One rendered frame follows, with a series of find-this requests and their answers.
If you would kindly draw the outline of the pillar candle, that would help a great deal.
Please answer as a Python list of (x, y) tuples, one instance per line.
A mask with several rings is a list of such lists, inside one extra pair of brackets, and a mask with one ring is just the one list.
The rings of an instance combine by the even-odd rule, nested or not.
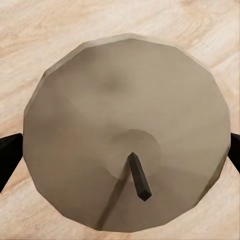
[(23, 113), (37, 192), (96, 231), (140, 232), (195, 208), (230, 148), (210, 69), (174, 41), (132, 32), (80, 44), (43, 73)]

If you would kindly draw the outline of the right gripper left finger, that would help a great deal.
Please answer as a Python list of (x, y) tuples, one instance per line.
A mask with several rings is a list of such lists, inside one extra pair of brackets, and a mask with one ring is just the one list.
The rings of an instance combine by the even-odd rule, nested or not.
[(21, 133), (0, 138), (0, 193), (23, 157)]

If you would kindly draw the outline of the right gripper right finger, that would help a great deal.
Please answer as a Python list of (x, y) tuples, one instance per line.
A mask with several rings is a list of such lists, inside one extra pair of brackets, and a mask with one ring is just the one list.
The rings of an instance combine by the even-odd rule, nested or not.
[(240, 173), (240, 135), (230, 133), (230, 137), (231, 147), (228, 153), (228, 157)]

